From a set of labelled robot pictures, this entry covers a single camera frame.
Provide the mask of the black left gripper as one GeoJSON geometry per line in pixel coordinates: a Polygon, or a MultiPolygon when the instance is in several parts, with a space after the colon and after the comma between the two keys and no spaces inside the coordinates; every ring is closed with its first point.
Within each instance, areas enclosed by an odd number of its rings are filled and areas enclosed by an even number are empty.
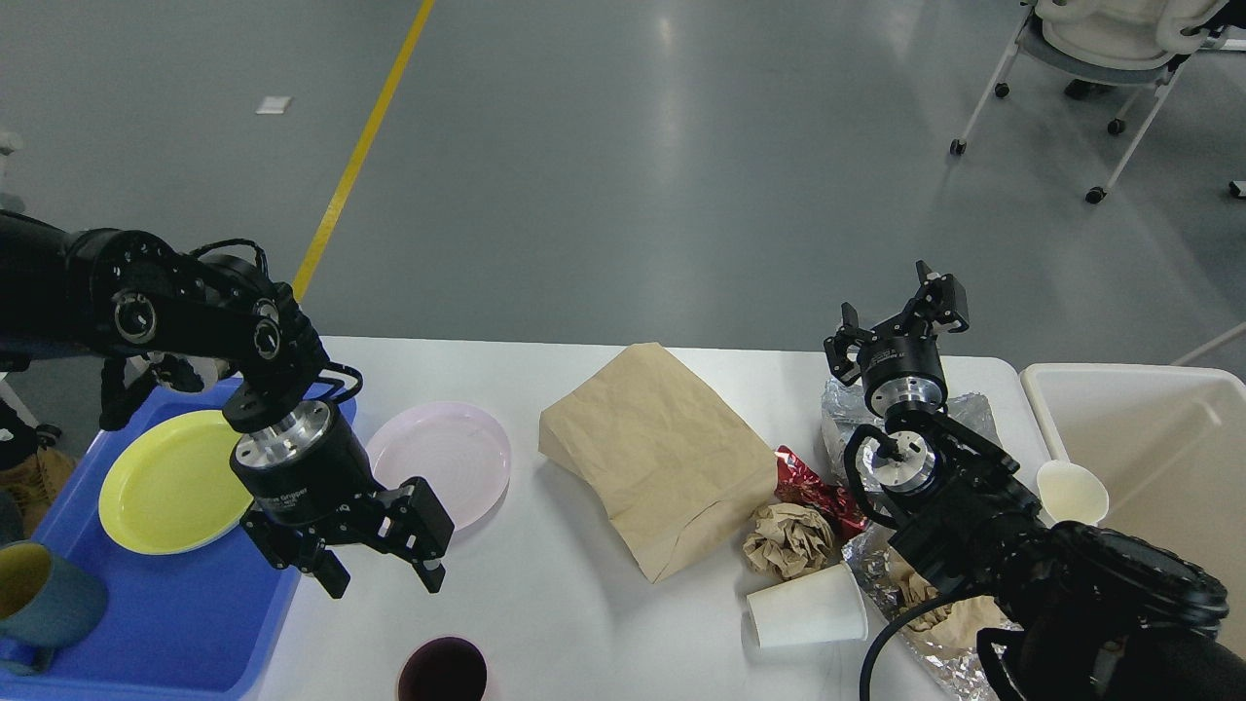
{"type": "Polygon", "coordinates": [[[294,529],[333,515],[333,547],[363,544],[397,557],[427,593],[441,590],[454,519],[422,476],[383,491],[336,403],[304,400],[275,426],[240,436],[231,469],[260,509],[245,510],[240,528],[273,569],[302,572],[341,599],[350,573],[324,538],[294,529]]]}

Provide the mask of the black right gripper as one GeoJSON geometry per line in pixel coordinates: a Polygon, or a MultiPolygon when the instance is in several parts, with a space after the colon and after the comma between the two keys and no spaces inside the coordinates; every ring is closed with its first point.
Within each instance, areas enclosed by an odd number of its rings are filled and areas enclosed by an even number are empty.
{"type": "Polygon", "coordinates": [[[902,405],[943,412],[948,398],[937,336],[969,329],[969,298],[956,276],[915,263],[918,289],[900,311],[898,322],[861,327],[854,305],[841,305],[837,331],[825,337],[829,374],[844,387],[861,379],[863,402],[887,420],[902,405]],[[851,359],[851,351],[858,351],[851,359]]]}

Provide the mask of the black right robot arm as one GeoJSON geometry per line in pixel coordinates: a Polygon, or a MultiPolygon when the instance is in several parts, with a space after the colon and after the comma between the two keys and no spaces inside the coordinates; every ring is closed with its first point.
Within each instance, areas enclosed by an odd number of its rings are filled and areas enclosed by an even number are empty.
{"type": "Polygon", "coordinates": [[[858,697],[891,637],[926,613],[989,596],[1014,629],[977,657],[1002,700],[1241,700],[1244,660],[1219,642],[1229,591],[1197,564],[1118,530],[1040,522],[1018,461],[953,420],[937,337],[969,327],[963,285],[917,261],[918,288],[866,327],[850,303],[825,337],[829,374],[877,418],[847,440],[847,488],[937,595],[868,645],[858,697]]]}

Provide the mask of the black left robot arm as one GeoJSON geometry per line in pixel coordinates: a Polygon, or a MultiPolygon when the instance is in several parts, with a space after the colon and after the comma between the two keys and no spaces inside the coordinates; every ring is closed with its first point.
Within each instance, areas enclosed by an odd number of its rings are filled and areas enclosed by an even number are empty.
{"type": "Polygon", "coordinates": [[[70,234],[2,212],[2,369],[96,355],[102,430],[130,423],[158,386],[202,393],[240,380],[223,408],[238,435],[231,469],[249,493],[240,527],[277,569],[295,568],[333,598],[346,593],[334,547],[363,544],[409,563],[430,593],[446,576],[454,519],[422,476],[375,479],[343,405],[363,374],[330,359],[265,252],[229,240],[174,252],[121,228],[70,234]]]}

